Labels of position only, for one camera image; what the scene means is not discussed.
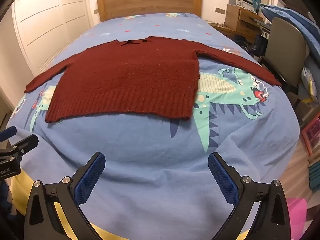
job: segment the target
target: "red tongue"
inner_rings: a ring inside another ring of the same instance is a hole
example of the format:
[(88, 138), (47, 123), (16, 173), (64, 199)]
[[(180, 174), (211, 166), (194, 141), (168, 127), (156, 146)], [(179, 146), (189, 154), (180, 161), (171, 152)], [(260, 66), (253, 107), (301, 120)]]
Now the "red tongue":
[(266, 99), (262, 96), (262, 94), (263, 94), (262, 91), (255, 90), (255, 92), (253, 92), (253, 93), (254, 93), (254, 96), (255, 96), (256, 98), (259, 98), (260, 102), (266, 101)]

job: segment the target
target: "sweater sleeve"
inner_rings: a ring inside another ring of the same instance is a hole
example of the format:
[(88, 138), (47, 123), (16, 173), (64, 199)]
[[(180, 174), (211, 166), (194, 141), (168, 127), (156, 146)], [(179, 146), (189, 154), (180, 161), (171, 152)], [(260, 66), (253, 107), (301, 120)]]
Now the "sweater sleeve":
[(36, 76), (28, 85), (26, 85), (26, 90), (24, 92), (25, 93), (32, 92), (33, 90), (37, 89), (48, 80), (52, 79), (54, 76), (65, 71), (66, 68), (71, 66), (78, 59), (80, 54), (81, 53), (74, 54), (71, 57), (58, 63), (57, 65), (54, 65), (53, 67), (49, 68), (48, 70), (41, 73), (40, 75)]
[(246, 58), (243, 58), (233, 53), (229, 53), (220, 49), (211, 48), (198, 42), (195, 43), (197, 44), (196, 55), (198, 57), (214, 59), (226, 65), (243, 69), (248, 73), (269, 83), (270, 85), (281, 86), (281, 83), (278, 80), (276, 80), (274, 75), (265, 68), (261, 67), (261, 65), (259, 64), (254, 63)]

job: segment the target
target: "dinosaur mouth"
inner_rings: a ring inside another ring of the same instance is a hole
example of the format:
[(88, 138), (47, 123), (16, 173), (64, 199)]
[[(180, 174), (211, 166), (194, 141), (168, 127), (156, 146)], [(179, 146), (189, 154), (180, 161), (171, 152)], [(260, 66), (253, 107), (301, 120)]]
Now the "dinosaur mouth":
[(254, 96), (260, 100), (260, 102), (266, 101), (266, 98), (263, 97), (263, 91), (253, 88), (252, 92), (254, 93)]

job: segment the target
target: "pink bag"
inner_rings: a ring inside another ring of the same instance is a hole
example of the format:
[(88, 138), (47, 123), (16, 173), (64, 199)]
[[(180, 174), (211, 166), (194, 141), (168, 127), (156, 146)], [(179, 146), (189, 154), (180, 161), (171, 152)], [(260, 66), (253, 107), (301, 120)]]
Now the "pink bag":
[(299, 240), (307, 216), (307, 201), (304, 198), (286, 198), (291, 227), (291, 239)]

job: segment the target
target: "wooden desk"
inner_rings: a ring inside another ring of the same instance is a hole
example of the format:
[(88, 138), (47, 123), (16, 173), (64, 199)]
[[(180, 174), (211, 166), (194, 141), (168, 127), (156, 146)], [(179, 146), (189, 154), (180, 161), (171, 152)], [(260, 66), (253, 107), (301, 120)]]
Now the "wooden desk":
[(211, 23), (211, 22), (208, 22), (208, 24), (213, 28), (215, 28), (217, 31), (221, 32), (223, 35), (227, 36), (229, 39), (232, 39), (237, 34), (237, 35), (244, 36), (248, 42), (250, 42), (251, 44), (254, 44), (255, 37), (248, 36), (247, 34), (231, 30), (229, 27), (226, 27), (223, 24)]

